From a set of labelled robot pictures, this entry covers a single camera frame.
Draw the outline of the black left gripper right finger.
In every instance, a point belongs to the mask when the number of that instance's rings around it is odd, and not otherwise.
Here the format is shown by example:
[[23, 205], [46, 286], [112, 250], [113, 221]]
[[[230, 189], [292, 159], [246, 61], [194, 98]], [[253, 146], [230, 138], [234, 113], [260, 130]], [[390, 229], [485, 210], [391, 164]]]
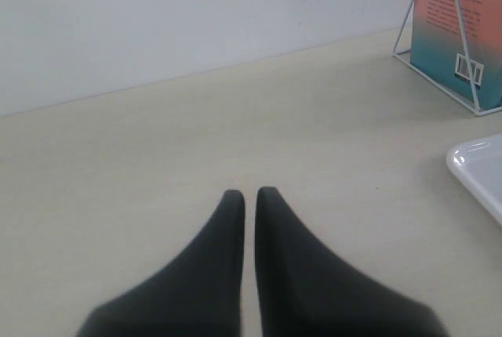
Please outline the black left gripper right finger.
[[447, 336], [423, 303], [345, 262], [275, 187], [257, 192], [255, 270], [264, 336]]

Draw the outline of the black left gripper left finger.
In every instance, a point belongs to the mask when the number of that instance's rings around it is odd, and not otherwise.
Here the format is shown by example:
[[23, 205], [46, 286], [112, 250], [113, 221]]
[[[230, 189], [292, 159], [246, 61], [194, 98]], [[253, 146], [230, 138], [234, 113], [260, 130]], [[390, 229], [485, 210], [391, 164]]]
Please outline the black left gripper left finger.
[[79, 336], [239, 336], [246, 207], [227, 190], [167, 266], [95, 308]]

